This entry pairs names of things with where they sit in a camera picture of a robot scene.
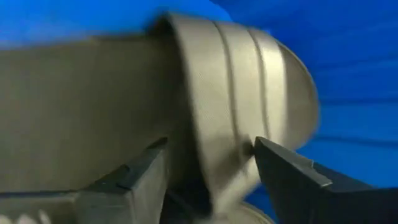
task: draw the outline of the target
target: curved metal housing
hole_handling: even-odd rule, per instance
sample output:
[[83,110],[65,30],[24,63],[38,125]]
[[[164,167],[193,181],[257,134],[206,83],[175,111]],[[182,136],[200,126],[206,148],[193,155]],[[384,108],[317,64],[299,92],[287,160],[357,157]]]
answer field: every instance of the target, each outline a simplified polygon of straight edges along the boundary
[[194,135],[213,212],[259,182],[246,155],[256,136],[297,149],[318,121],[315,86],[301,61],[266,33],[169,15],[180,46]]

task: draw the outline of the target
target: blue background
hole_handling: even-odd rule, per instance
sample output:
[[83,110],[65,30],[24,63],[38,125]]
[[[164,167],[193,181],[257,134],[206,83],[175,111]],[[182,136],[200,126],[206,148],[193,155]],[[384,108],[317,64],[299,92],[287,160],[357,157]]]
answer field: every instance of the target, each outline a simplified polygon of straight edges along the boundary
[[[321,125],[298,152],[379,187],[398,186],[398,2],[393,0],[8,0],[0,48],[141,30],[172,10],[270,32],[312,73]],[[264,189],[248,201],[267,213]]]

